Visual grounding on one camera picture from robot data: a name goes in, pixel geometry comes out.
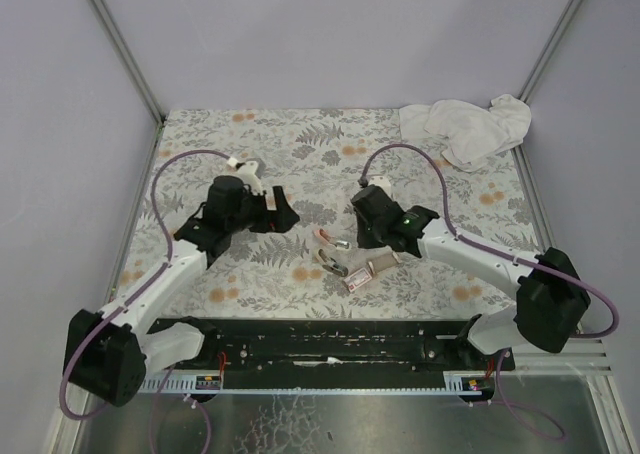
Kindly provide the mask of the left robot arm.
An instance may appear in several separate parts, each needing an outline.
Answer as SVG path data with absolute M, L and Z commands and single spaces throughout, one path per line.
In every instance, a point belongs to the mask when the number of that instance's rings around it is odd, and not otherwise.
M 156 272 L 99 311 L 82 309 L 71 319 L 62 383 L 121 407 L 148 375 L 195 358 L 205 339 L 197 327 L 177 322 L 160 332 L 149 330 L 172 297 L 229 249 L 235 234 L 286 233 L 299 222 L 282 187 L 274 187 L 272 197 L 269 204 L 245 175 L 216 177 L 206 201 L 170 236 L 168 257 Z

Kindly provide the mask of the red white staple box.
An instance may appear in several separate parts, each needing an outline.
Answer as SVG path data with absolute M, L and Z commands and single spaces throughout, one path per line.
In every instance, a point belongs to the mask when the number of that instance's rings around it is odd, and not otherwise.
M 367 267 L 362 267 L 343 278 L 343 283 L 349 292 L 354 292 L 373 279 L 373 274 Z

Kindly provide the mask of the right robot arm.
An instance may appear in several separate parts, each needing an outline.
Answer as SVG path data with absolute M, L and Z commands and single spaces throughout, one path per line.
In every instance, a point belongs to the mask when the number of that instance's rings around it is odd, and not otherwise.
M 464 327 L 462 339 L 484 355 L 523 344 L 557 354 L 575 334 L 590 305 L 573 264 L 562 251 L 515 252 L 486 242 L 454 229 L 430 209 L 403 209 L 376 185 L 355 194 L 351 205 L 359 247 L 389 247 L 397 253 L 447 264 L 513 299 L 512 305 L 476 315 Z

